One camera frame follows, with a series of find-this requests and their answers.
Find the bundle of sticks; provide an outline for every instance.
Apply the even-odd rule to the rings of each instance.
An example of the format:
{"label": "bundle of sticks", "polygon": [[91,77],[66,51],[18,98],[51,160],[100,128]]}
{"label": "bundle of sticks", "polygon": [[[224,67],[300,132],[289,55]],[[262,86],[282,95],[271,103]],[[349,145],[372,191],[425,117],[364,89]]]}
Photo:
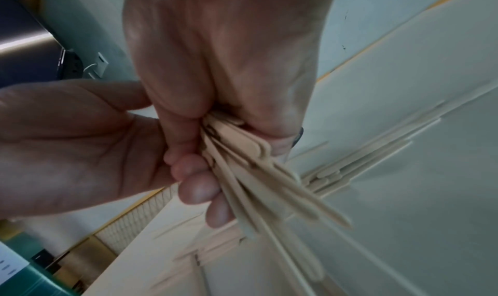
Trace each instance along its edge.
{"label": "bundle of sticks", "polygon": [[351,223],[302,185],[300,177],[271,156],[268,142],[241,128],[243,121],[212,112],[203,120],[201,153],[248,238],[263,237],[294,289],[315,295],[310,282],[326,272],[305,243],[285,224],[291,215],[350,228]]}

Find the hand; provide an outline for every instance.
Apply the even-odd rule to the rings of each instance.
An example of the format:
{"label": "hand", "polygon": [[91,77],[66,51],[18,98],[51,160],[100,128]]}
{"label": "hand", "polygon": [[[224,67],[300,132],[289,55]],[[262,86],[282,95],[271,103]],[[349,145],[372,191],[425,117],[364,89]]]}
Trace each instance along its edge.
{"label": "hand", "polygon": [[185,203],[212,201],[207,223],[233,218],[197,154],[200,118],[214,105],[246,121],[274,155],[298,135],[316,80],[331,0],[127,0],[131,55],[159,115]]}
{"label": "hand", "polygon": [[84,208],[168,186],[137,83],[73,80],[0,90],[0,219]]}

